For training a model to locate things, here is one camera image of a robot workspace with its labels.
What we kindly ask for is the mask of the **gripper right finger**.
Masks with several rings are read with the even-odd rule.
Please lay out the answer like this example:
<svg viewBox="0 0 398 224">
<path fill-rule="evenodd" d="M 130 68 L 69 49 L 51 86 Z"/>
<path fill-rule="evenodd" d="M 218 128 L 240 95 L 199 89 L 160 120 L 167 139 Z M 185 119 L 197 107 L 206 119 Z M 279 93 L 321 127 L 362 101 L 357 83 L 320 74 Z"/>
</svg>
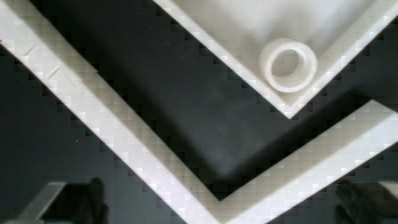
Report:
<svg viewBox="0 0 398 224">
<path fill-rule="evenodd" d="M 398 182 L 355 183 L 345 180 L 336 188 L 336 224 L 398 224 Z"/>
</svg>

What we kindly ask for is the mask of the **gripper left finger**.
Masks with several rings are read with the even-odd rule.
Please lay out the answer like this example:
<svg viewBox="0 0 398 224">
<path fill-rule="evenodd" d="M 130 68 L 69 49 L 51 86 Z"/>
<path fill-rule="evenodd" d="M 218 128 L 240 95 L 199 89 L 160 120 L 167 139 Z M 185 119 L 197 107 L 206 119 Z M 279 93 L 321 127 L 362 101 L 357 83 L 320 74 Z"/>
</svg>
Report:
<svg viewBox="0 0 398 224">
<path fill-rule="evenodd" d="M 89 183 L 50 182 L 12 224 L 108 224 L 101 179 L 92 178 Z"/>
</svg>

